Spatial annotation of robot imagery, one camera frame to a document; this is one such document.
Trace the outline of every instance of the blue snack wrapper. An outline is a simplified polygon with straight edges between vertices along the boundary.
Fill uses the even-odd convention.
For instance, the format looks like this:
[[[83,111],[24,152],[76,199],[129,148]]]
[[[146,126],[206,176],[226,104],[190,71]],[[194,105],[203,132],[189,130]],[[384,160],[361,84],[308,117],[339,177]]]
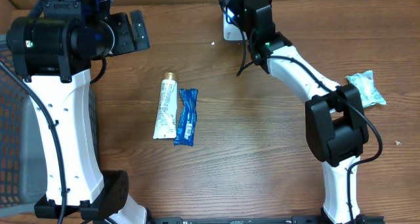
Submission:
[[[373,71],[368,70],[363,74],[355,74],[353,76],[346,77],[348,82],[356,86],[360,92],[360,98],[362,99],[363,107],[375,105],[377,103],[386,105],[387,102],[378,92],[373,84]]]
[[[177,137],[173,141],[174,145],[194,145],[194,130],[197,122],[197,89],[180,89],[184,108],[179,118]]]

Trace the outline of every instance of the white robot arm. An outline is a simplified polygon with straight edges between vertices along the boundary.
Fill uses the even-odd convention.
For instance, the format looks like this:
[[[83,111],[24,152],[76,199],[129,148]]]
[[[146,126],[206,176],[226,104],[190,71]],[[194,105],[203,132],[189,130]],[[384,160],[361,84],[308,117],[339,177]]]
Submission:
[[[31,96],[47,163],[37,217],[61,223],[80,212],[89,221],[146,222],[146,208],[128,194],[127,172],[100,171],[93,145],[89,87],[103,75],[105,58],[150,47],[141,12],[130,13],[132,28],[127,14],[110,14],[110,3],[40,0],[7,34],[16,75],[24,83],[2,68]],[[91,80],[91,61],[101,59],[101,73]]]
[[[271,0],[219,0],[219,3],[224,16],[228,15],[228,20],[223,19],[225,39],[226,30],[237,33],[234,35],[235,40],[239,40],[240,31],[243,30],[249,39],[248,49],[253,62],[261,65],[267,74],[284,82],[305,104],[306,139],[315,157],[323,162],[323,217],[334,224],[353,221],[353,217],[360,214],[360,209],[356,201],[357,167],[352,168],[351,165],[360,161],[362,145],[368,140],[367,126],[358,121],[359,118],[352,117],[348,108],[343,109],[334,104],[339,101],[338,98],[342,100],[343,95],[348,93],[344,98],[358,105],[357,110],[363,112],[358,91],[356,90],[356,95],[351,85],[344,89],[337,82],[321,75],[300,56],[288,39],[280,32],[275,32]],[[334,113],[336,108],[339,111],[344,110],[346,118],[333,122],[329,113]],[[358,121],[359,128],[356,129],[353,122],[344,125],[346,120]],[[358,137],[358,140],[353,140],[357,145],[350,145],[348,137]],[[350,168],[350,179],[347,179]]]
[[[296,47],[281,47],[272,53],[273,56],[286,56],[302,62],[322,83],[330,90],[335,91],[339,86],[337,82],[331,81],[315,70],[307,61],[305,61],[297,52]],[[325,89],[319,85],[299,66],[288,60],[269,58],[267,60],[268,71],[272,76],[284,82],[299,99],[305,103],[313,96],[324,96],[328,94]],[[328,162],[322,163],[325,185],[324,212],[332,223],[348,223],[350,214],[347,205],[347,169],[354,162],[360,161],[360,156],[351,156],[333,167]],[[360,214],[360,209],[356,202],[356,171],[357,167],[352,169],[351,175],[351,203],[353,215]]]

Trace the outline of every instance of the chair backrest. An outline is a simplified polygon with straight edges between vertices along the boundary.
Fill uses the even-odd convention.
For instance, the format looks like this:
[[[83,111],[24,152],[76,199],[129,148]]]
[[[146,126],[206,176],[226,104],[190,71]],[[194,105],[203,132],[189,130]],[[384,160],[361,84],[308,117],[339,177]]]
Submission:
[[[11,52],[0,35],[0,60],[12,71]],[[32,212],[47,189],[47,168],[32,102],[0,70],[0,217]]]

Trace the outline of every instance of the wood grain surface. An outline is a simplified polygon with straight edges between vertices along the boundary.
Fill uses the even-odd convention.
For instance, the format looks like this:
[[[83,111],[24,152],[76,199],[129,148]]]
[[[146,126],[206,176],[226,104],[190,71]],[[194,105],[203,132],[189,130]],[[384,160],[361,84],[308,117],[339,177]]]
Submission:
[[[420,0],[282,1],[273,8],[277,29],[330,79],[347,83],[345,76],[373,70],[388,104],[366,115],[382,135],[384,152],[359,168],[358,203],[362,213],[384,215],[387,223],[420,223]],[[318,214],[324,180],[306,144],[304,106],[259,67],[236,77],[242,45],[223,40],[220,8],[112,11],[135,9],[143,12],[151,48],[109,58],[93,86],[101,168],[127,171],[131,196],[158,217]],[[99,69],[95,64],[92,75]],[[152,139],[165,72],[178,74],[180,88],[199,89],[194,147]],[[371,137],[363,157],[376,150]],[[80,223],[78,217],[65,223]],[[55,222],[33,214],[0,221]]]
[[[9,0],[0,0],[0,34],[7,33],[14,10],[16,10],[16,8]]]

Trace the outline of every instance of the tube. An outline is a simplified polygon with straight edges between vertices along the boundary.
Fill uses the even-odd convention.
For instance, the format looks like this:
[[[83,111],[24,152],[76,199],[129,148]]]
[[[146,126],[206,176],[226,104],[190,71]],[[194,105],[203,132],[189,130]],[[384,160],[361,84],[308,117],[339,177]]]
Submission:
[[[177,75],[167,72],[161,85],[153,139],[173,139],[177,136],[177,106]]]

